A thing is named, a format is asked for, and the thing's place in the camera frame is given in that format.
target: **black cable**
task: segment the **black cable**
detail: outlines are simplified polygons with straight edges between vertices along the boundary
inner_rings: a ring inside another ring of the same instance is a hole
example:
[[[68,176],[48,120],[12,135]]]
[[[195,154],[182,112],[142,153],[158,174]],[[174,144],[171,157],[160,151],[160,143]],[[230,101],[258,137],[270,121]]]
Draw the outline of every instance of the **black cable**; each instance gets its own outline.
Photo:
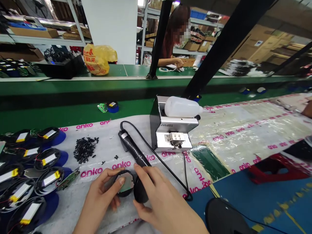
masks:
[[[218,196],[214,193],[214,191],[213,191],[212,189],[211,189],[211,191],[212,191],[212,193],[214,194],[215,197],[218,197]],[[221,202],[223,202],[224,204],[228,205],[227,203],[224,202],[224,200],[223,200],[222,198],[219,198],[219,199],[220,199]],[[266,227],[268,227],[268,228],[271,228],[271,229],[274,229],[274,230],[276,230],[276,231],[279,231],[279,232],[281,232],[281,233],[283,233],[283,234],[288,234],[287,232],[284,232],[284,231],[282,231],[282,230],[279,230],[279,229],[277,229],[277,228],[274,228],[274,227],[272,227],[272,226],[270,226],[270,225],[267,225],[267,224],[264,224],[264,223],[261,223],[261,222],[258,222],[258,221],[255,221],[255,220],[252,220],[252,219],[248,218],[246,215],[244,215],[244,214],[242,214],[241,212],[239,212],[239,211],[238,211],[235,207],[233,207],[233,206],[231,206],[231,208],[232,208],[233,210],[237,211],[237,213],[239,213],[239,214],[241,214],[242,216],[244,216],[246,219],[248,219],[248,220],[250,220],[250,221],[252,221],[252,222],[254,222],[254,223],[261,224],[261,225],[266,226]]]
[[[123,123],[128,123],[130,125],[132,125],[132,127],[134,127],[134,129],[137,131],[137,133],[140,135],[140,137],[142,138],[142,140],[145,142],[145,144],[149,147],[149,149],[155,154],[155,156],[159,159],[159,161],[167,168],[167,170],[174,176],[174,178],[182,185],[182,187],[186,190],[188,196],[185,198],[186,201],[192,201],[193,200],[193,196],[190,193],[190,191],[188,190],[188,187],[186,187],[183,182],[173,173],[173,171],[167,166],[167,164],[164,163],[164,161],[158,156],[158,154],[153,150],[153,148],[150,146],[149,143],[147,143],[147,141],[145,140],[145,138],[142,136],[142,134],[140,133],[140,131],[129,121],[122,121],[120,123],[120,129],[124,130],[123,128]],[[186,167],[185,167],[185,179],[186,179],[186,184],[188,186],[188,180],[187,180],[187,176],[186,176]]]
[[[43,10],[42,8],[40,8],[40,11],[42,12],[43,16],[46,18],[45,14],[43,13]]]

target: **tape roll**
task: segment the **tape roll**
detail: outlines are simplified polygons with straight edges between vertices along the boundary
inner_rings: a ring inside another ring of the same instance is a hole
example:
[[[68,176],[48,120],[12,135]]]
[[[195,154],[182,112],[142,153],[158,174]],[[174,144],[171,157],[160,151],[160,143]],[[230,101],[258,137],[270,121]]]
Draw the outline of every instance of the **tape roll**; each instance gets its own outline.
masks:
[[[159,68],[158,70],[161,72],[168,72],[169,71],[169,69],[167,69],[167,68]]]

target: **wire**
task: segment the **wire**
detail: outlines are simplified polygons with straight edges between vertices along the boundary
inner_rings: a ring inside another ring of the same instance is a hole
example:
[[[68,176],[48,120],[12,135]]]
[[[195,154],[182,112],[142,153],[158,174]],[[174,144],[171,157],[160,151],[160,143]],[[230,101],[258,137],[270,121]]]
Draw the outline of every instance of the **wire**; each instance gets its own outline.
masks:
[[[10,232],[13,230],[13,228],[15,228],[16,227],[16,225],[18,225],[19,223],[17,223],[17,224],[15,224],[9,231],[8,231],[8,233],[7,234],[10,234]]]
[[[129,121],[122,121],[120,123],[120,129],[124,130],[123,128],[123,123],[128,123],[130,125],[132,125],[132,127],[134,127],[134,129],[137,131],[137,133],[140,135],[140,137],[142,138],[142,140],[145,142],[145,144],[149,147],[149,149],[155,154],[155,156],[159,159],[159,161],[167,168],[167,170],[174,176],[174,178],[182,185],[182,187],[186,190],[188,196],[185,198],[186,201],[192,201],[193,200],[193,196],[191,194],[191,192],[188,190],[188,180],[187,180],[187,176],[186,176],[186,167],[185,167],[185,179],[186,179],[186,184],[187,187],[183,184],[183,182],[175,175],[175,173],[167,166],[167,164],[164,163],[164,161],[158,156],[158,154],[153,150],[153,148],[150,146],[149,143],[147,143],[147,141],[145,140],[145,138],[142,136],[142,134],[140,133],[140,131]]]
[[[212,193],[214,194],[215,197],[218,197],[218,196],[214,193],[214,191],[213,191],[212,189],[211,189],[211,191],[212,191]],[[225,203],[225,201],[224,201],[222,198],[219,198],[219,199],[220,199],[221,202],[223,202],[224,204],[228,205],[227,203]],[[279,229],[277,229],[277,228],[274,228],[274,227],[272,227],[272,226],[270,226],[270,225],[267,225],[267,224],[264,224],[264,223],[261,223],[261,222],[258,222],[258,221],[255,221],[255,220],[252,220],[252,219],[248,218],[246,215],[244,215],[244,214],[242,214],[241,212],[239,212],[239,211],[238,211],[235,207],[233,207],[233,206],[231,206],[231,208],[232,208],[233,210],[237,211],[237,213],[239,213],[240,215],[244,216],[246,219],[248,219],[248,220],[250,220],[250,221],[252,221],[252,222],[254,222],[254,223],[261,224],[261,225],[266,226],[266,227],[268,227],[268,228],[271,228],[271,229],[274,229],[274,230],[276,230],[276,231],[279,231],[280,233],[283,233],[283,234],[288,234],[287,232],[284,232],[284,231],[282,231],[282,230],[279,230]]]

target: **plastic sheet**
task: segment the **plastic sheet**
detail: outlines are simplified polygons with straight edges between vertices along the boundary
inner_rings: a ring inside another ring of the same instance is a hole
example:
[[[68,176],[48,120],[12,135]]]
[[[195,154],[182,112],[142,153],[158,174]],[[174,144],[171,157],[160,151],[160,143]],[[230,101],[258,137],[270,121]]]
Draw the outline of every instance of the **plastic sheet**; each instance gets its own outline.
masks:
[[[94,154],[96,157],[89,157],[89,161],[80,166],[80,175],[73,183],[64,191],[59,191],[59,206],[55,214],[39,227],[43,233],[71,233],[78,221],[85,197],[88,193],[91,182],[105,168],[126,167],[131,173],[135,174],[133,164],[135,163],[130,153],[125,152],[117,133],[120,130],[120,122],[123,120],[133,123],[150,142],[150,119],[149,115],[132,116],[117,120],[105,120],[97,123],[87,123],[77,126],[60,128],[67,135],[64,142],[57,146],[58,149],[67,151],[69,154],[68,161],[64,167],[72,170],[76,169],[79,164],[74,158],[73,151],[76,146],[76,140],[82,137],[99,137],[99,143],[96,145]],[[160,161],[151,154],[148,147],[141,140],[137,132],[129,124],[124,124],[124,128],[129,132],[138,147],[153,166],[157,166],[169,178],[171,183],[177,188],[181,195],[186,196],[186,191],[168,172],[168,170],[160,163]],[[175,154],[163,152],[158,154],[162,160],[171,168],[171,170],[186,184],[184,172],[183,154]],[[211,178],[201,164],[185,153],[186,173],[188,178],[189,189],[192,193],[199,191],[210,185]],[[133,193],[128,197],[120,198],[121,206],[114,213],[108,209],[98,233],[113,232],[123,226],[126,226],[138,220],[138,214],[133,206]]]
[[[231,172],[283,151],[312,133],[312,121],[267,99],[206,106],[200,127],[190,132],[193,145],[205,143]]]

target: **person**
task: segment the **person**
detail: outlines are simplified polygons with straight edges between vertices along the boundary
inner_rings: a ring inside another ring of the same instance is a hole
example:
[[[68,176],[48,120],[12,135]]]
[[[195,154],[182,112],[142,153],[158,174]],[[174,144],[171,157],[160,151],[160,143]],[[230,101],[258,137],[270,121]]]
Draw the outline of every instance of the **person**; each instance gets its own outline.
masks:
[[[162,44],[162,52],[158,60],[158,67],[164,67],[170,64],[175,64],[177,68],[183,66],[183,61],[180,58],[172,56],[173,46],[180,42],[180,37],[186,31],[189,25],[190,7],[178,5],[171,13]]]
[[[120,206],[116,194],[124,184],[125,178],[118,179],[108,190],[104,189],[104,184],[124,169],[106,168],[92,182],[73,234],[96,233],[109,205],[115,211]],[[142,220],[162,233],[209,234],[202,219],[157,167],[142,168],[134,164],[134,170],[141,179],[151,204],[149,208],[133,201]]]

